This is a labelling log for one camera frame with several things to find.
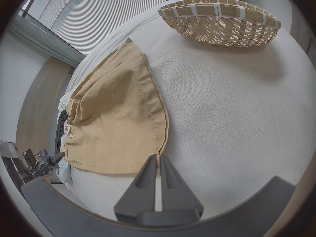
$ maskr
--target basket rim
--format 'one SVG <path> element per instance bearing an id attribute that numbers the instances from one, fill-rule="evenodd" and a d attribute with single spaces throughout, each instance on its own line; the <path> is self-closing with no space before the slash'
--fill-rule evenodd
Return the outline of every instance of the basket rim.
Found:
<path id="1" fill-rule="evenodd" d="M 281 28 L 281 21 L 271 13 L 239 0 L 180 0 L 158 9 L 162 18 L 216 16 L 239 18 L 274 29 Z"/>

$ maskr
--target wooden headboard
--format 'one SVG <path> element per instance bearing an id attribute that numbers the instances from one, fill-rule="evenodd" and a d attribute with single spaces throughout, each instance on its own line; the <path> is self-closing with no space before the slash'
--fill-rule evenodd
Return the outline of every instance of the wooden headboard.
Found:
<path id="1" fill-rule="evenodd" d="M 31 149 L 34 155 L 48 148 L 49 125 L 58 93 L 71 66 L 50 57 L 35 77 L 19 116 L 15 144 L 22 154 Z"/>

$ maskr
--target bed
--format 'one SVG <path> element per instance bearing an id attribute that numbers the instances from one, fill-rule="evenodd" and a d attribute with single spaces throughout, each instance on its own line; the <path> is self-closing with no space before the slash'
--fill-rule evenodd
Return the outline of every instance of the bed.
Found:
<path id="1" fill-rule="evenodd" d="M 316 148 L 316 72 L 306 53 L 282 28 L 262 47 L 205 45 L 170 28 L 157 13 L 162 5 L 131 18 L 86 56 L 59 112 L 96 65 L 131 38 L 168 110 L 164 154 L 204 205 L 202 219 L 235 207 L 275 175 L 297 184 Z M 136 176 L 97 174 L 65 161 L 58 175 L 92 212 L 112 220 Z M 158 194 L 159 180 L 156 187 Z"/>

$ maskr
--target stitching line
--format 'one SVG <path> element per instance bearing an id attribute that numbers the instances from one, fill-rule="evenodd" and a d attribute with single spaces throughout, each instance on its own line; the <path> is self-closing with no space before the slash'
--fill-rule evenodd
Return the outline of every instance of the stitching line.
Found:
<path id="1" fill-rule="evenodd" d="M 135 70 L 134 63 L 133 63 L 133 62 L 132 62 L 132 65 L 133 65 L 134 73 L 135 73 L 135 75 L 136 75 L 136 78 L 137 78 L 137 81 L 138 81 L 139 87 L 140 87 L 140 89 L 141 89 L 141 91 L 142 91 L 142 93 L 143 93 L 144 99 L 145 99 L 145 101 L 146 101 L 146 104 L 147 104 L 147 106 L 148 106 L 149 112 L 150 112 L 151 117 L 152 117 L 152 119 L 153 119 L 153 123 L 154 123 L 154 131 L 155 131 L 155 150 L 157 151 L 157 142 L 156 142 L 156 125 L 155 125 L 154 116 L 153 116 L 153 114 L 152 114 L 152 112 L 151 112 L 151 109 L 150 109 L 149 104 L 148 104 L 148 102 L 147 102 L 147 99 L 146 99 L 146 97 L 145 97 L 144 91 L 143 91 L 142 86 L 141 86 L 141 84 L 140 84 L 140 82 L 139 82 L 139 79 L 138 79 L 138 76 L 137 76 L 137 73 L 136 73 L 136 70 Z"/>

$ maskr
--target woven lattice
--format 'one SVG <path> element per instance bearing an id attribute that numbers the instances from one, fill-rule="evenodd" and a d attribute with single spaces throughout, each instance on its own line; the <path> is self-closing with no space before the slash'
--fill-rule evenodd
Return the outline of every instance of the woven lattice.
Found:
<path id="1" fill-rule="evenodd" d="M 277 18 L 256 6 L 237 0 L 217 0 L 214 6 L 209 1 L 185 0 L 158 11 L 177 32 L 214 45 L 263 45 L 273 40 L 281 27 Z"/>

